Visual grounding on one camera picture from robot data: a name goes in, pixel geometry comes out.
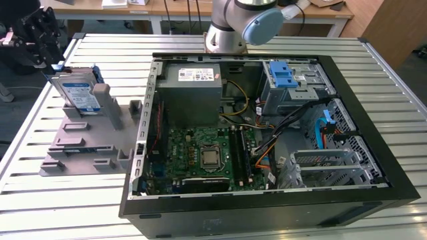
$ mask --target chip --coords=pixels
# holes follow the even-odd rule
[[[219,164],[217,152],[216,151],[203,151],[203,164]]]
[[[200,168],[215,172],[221,167],[221,152],[217,144],[204,144],[200,147]]]

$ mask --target metal workbench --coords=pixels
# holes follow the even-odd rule
[[[152,52],[201,53],[203,49],[201,36],[87,34],[84,39],[72,40],[65,64],[96,63],[111,95],[127,104],[133,99],[144,100]],[[209,239],[426,239],[427,109],[370,44],[354,38],[276,37],[266,45],[248,46],[248,52],[332,56],[422,199],[347,227]],[[124,174],[39,176],[64,116],[63,104],[47,84],[0,162],[0,238],[144,239],[129,222],[117,217]]]

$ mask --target motherboard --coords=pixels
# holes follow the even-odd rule
[[[167,161],[153,163],[151,167],[159,194],[187,192],[183,190],[185,186],[191,186],[187,193],[199,190],[263,190],[263,172],[251,171],[250,149],[255,146],[255,133],[251,128],[169,129]]]

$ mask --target white label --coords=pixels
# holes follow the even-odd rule
[[[83,112],[97,112],[101,110],[99,101],[91,94],[88,83],[63,83],[63,89],[75,107]]]
[[[350,19],[351,16],[336,15],[335,18],[336,18],[336,19]]]
[[[80,153],[79,149],[65,149],[64,150],[65,153]]]
[[[295,80],[306,81],[306,77],[303,75],[300,76],[294,76]]]
[[[284,156],[282,156],[282,157],[279,158],[279,161],[278,161],[276,164],[279,164],[279,165],[286,164],[286,160],[287,160],[287,158],[286,158]]]
[[[147,11],[128,11],[131,14],[148,14]]]
[[[181,68],[179,70],[177,81],[180,82],[203,82],[213,80],[213,68]]]
[[[276,183],[276,177],[271,172],[268,173],[268,179],[274,184]]]
[[[263,115],[263,108],[262,107],[256,107],[256,115]]]

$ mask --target gray floor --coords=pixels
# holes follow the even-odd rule
[[[188,26],[175,23],[175,27],[176,33],[180,33],[180,27],[187,29]],[[99,23],[95,20],[85,21],[83,32],[100,34],[135,33],[132,29],[124,28],[123,21],[107,21],[104,23]],[[61,44],[64,44],[65,41],[65,38],[60,39]],[[415,54],[411,54],[396,73],[423,103],[427,104],[427,59],[420,59]],[[16,76],[13,72],[0,64],[0,83],[3,83],[7,88],[41,88],[45,85],[45,82],[47,80],[43,74],[35,73],[27,76]],[[15,101],[9,103],[0,101],[0,141],[13,140],[41,90],[37,88],[12,88],[9,91],[15,95]],[[0,144],[0,158],[3,157],[7,149],[8,146]]]

